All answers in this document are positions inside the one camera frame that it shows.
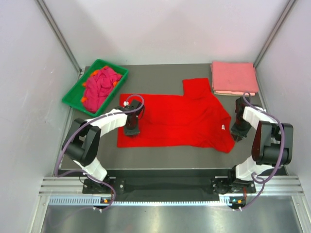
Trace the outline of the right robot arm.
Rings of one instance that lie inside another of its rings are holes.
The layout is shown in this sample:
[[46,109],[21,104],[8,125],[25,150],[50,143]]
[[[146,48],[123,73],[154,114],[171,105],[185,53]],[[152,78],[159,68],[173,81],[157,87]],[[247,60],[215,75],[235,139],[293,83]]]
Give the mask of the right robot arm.
[[258,175],[270,169],[278,170],[292,160],[292,124],[279,124],[258,107],[239,107],[236,113],[236,122],[231,128],[235,139],[244,138],[250,128],[256,130],[251,155],[243,163],[230,169],[226,178],[211,179],[211,187],[217,194],[256,193],[253,178],[258,181]]

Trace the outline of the red t shirt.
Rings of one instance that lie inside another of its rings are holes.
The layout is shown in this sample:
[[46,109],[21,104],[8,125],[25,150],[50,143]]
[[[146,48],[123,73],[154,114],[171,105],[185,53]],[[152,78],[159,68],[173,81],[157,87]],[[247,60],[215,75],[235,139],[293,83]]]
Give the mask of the red t shirt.
[[212,94],[208,78],[184,79],[181,95],[140,94],[145,109],[136,136],[118,129],[117,147],[193,146],[230,153],[231,116]]

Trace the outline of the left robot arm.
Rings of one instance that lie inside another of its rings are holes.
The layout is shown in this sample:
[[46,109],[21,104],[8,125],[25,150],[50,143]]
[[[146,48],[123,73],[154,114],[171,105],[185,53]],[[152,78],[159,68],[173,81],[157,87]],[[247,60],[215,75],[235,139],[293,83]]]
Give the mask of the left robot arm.
[[123,128],[126,136],[137,136],[140,133],[139,116],[143,112],[143,105],[130,105],[117,107],[94,119],[78,118],[73,121],[62,145],[62,152],[75,162],[84,174],[91,176],[84,180],[84,194],[107,193],[113,183],[97,158],[101,137],[118,128]]

